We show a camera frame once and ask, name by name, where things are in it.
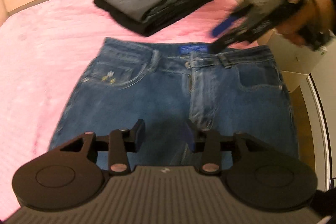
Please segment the jeans front pocket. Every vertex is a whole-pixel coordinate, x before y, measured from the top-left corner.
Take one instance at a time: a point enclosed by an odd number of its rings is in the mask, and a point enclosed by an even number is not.
[[[87,77],[88,80],[102,85],[126,88],[140,81],[147,72],[147,64],[111,60],[96,60]]]
[[[280,76],[274,61],[258,63],[241,63],[233,66],[239,80],[239,88],[244,91],[254,91],[261,87],[283,88]]]

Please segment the jeans waistband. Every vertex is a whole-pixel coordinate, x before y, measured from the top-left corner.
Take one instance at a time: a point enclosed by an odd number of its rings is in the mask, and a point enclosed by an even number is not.
[[[239,63],[258,63],[274,60],[273,54],[266,45],[245,50],[227,48],[219,54],[196,51],[181,54],[180,52],[181,46],[199,46],[204,51],[208,45],[208,43],[140,43],[120,41],[107,37],[99,56],[104,55],[107,58],[122,60],[126,58],[132,62],[147,63],[152,69],[159,68],[176,72],[184,72],[186,69],[195,67],[213,65],[231,67]]]

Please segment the belt loop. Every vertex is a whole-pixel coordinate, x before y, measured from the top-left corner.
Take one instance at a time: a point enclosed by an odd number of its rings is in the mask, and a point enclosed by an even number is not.
[[[153,50],[151,63],[148,68],[149,72],[154,72],[158,68],[159,61],[160,61],[160,52],[158,50]]]
[[[222,65],[226,68],[229,69],[232,67],[232,64],[230,63],[230,61],[226,58],[224,53],[220,53],[218,54],[218,58],[220,60],[220,62],[222,63]]]

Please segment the blue label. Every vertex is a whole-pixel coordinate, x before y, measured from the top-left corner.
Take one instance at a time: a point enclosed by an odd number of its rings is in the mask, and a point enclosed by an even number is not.
[[[208,52],[207,45],[187,45],[180,46],[180,54],[189,54],[191,52]]]

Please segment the bed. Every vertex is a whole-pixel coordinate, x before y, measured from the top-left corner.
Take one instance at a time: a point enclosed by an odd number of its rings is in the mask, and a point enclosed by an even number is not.
[[[209,30],[235,0],[214,0],[160,32],[142,37],[121,27],[92,0],[50,0],[22,10],[0,28],[0,219],[19,204],[11,189],[18,167],[47,151],[78,78],[104,37],[136,42],[212,42]],[[255,47],[246,42],[234,48]]]

